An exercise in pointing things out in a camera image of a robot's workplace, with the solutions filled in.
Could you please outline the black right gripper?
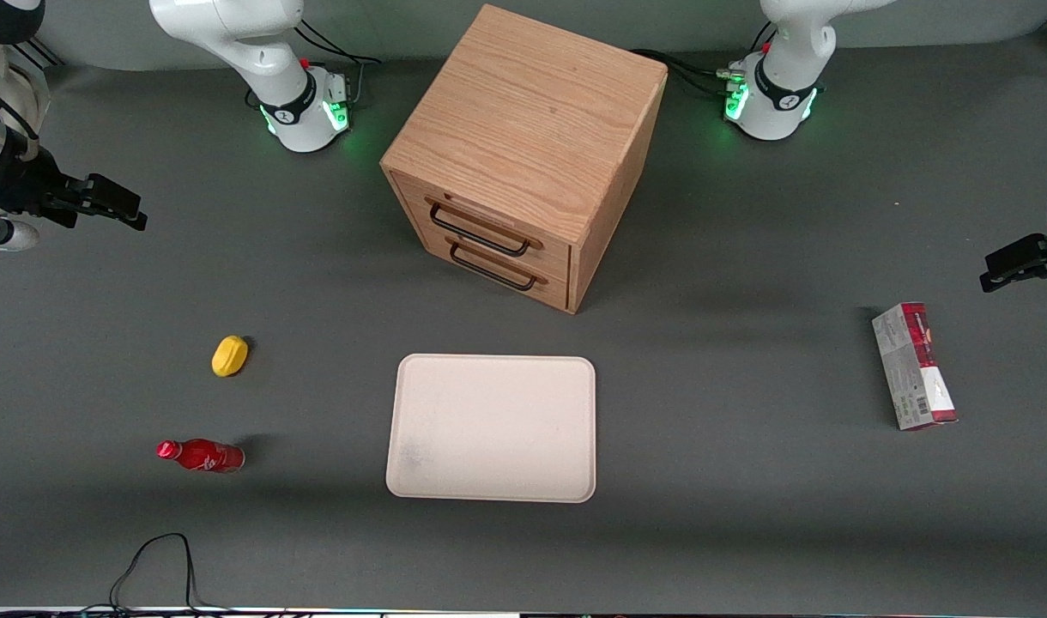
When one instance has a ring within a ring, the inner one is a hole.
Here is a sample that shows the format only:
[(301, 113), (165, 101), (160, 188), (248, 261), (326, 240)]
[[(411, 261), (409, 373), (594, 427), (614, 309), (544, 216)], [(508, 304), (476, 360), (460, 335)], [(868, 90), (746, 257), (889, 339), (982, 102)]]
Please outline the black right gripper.
[(45, 218), (64, 228), (76, 227), (79, 216), (104, 216), (144, 231), (148, 216), (142, 199), (99, 173), (87, 176), (87, 201), (81, 180), (62, 173), (53, 156), (41, 149), (31, 161), (23, 161), (10, 147), (0, 157), (0, 211), (12, 215)]

